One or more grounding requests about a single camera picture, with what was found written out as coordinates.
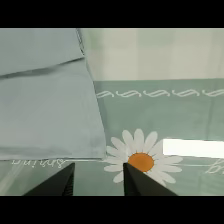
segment yellow flower center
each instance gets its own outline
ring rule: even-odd
[[[147,172],[154,166],[154,160],[145,153],[135,153],[130,156],[128,163],[142,172]]]

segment white rectangle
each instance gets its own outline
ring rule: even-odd
[[[164,139],[163,154],[224,159],[224,142]]]

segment folded gray fabric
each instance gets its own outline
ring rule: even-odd
[[[83,58],[75,28],[0,28],[0,75]]]
[[[0,160],[103,158],[105,145],[84,59],[0,80]]]

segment white daisy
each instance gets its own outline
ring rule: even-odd
[[[115,148],[107,146],[108,156],[104,162],[110,166],[104,167],[108,172],[120,172],[115,176],[114,182],[123,181],[123,163],[130,163],[141,170],[158,183],[166,186],[165,182],[175,183],[175,179],[166,172],[181,172],[182,169],[174,166],[183,159],[179,156],[164,156],[162,152],[162,140],[157,141],[157,132],[151,132],[144,141],[144,134],[137,129],[134,138],[127,131],[122,132],[124,143],[118,138],[111,138]]]

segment black object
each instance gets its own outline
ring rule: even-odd
[[[125,196],[177,196],[129,163],[123,168]]]
[[[24,196],[73,196],[74,171],[72,163]]]

